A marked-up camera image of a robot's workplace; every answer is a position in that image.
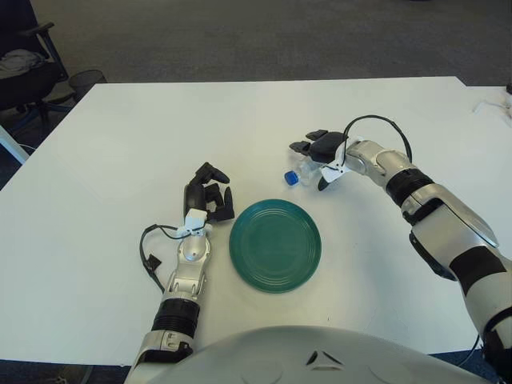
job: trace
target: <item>gray carpet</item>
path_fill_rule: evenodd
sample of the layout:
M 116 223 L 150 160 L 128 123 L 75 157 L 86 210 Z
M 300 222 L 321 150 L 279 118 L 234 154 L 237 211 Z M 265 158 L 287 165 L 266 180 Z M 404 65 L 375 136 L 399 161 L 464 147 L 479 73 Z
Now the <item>gray carpet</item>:
M 70 74 L 110 82 L 257 81 L 458 76 L 510 78 L 509 0 L 37 0 Z M 66 92 L 60 86 L 57 93 Z M 0 114 L 6 128 L 19 118 Z M 61 114 L 52 114 L 55 126 Z M 37 146 L 38 122 L 17 140 Z M 19 165 L 0 148 L 0 189 Z M 458 362 L 464 353 L 435 355 Z M 495 382 L 477 351 L 464 368 Z M 97 366 L 88 383 L 120 383 L 127 367 Z M 0 382 L 79 383 L 82 366 L 0 361 Z

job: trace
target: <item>green plate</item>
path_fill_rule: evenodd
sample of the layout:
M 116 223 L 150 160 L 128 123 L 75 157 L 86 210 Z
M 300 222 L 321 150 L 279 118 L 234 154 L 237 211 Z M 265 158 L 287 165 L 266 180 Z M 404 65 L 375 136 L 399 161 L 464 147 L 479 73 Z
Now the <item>green plate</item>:
M 322 242 L 313 219 L 285 200 L 263 200 L 238 216 L 230 236 L 234 268 L 254 288 L 271 293 L 306 282 L 320 261 Z

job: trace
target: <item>office chair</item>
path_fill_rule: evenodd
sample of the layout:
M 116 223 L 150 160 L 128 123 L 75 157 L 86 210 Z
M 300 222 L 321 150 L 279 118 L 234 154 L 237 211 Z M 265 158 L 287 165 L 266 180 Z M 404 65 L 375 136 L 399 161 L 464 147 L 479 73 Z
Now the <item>office chair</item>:
M 16 49 L 40 53 L 44 58 L 52 58 L 42 66 L 24 74 L 0 79 L 0 111 L 16 108 L 26 115 L 10 128 L 19 130 L 37 116 L 42 120 L 42 133 L 50 132 L 48 112 L 69 112 L 68 106 L 60 106 L 73 97 L 69 94 L 50 102 L 43 99 L 50 94 L 55 84 L 68 79 L 66 68 L 51 41 L 48 30 L 52 22 L 38 24 L 30 0 L 0 0 L 0 57 Z

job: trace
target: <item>wastebasket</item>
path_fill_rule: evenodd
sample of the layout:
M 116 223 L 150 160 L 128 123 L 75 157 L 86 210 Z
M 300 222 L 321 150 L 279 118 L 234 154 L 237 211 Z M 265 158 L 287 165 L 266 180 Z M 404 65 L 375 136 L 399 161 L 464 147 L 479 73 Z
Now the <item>wastebasket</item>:
M 74 90 L 73 99 L 79 102 L 94 84 L 106 83 L 106 79 L 100 70 L 84 70 L 71 76 L 68 83 Z

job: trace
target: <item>water bottle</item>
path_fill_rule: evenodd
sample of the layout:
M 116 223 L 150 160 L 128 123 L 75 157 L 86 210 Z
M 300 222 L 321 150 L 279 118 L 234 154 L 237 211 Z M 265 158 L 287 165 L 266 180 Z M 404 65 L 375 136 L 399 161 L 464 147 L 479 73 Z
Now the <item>water bottle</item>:
M 289 186 L 294 186 L 300 182 L 304 186 L 308 186 L 319 173 L 321 165 L 321 163 L 311 160 L 310 157 L 305 157 L 298 162 L 295 168 L 285 173 L 286 183 Z

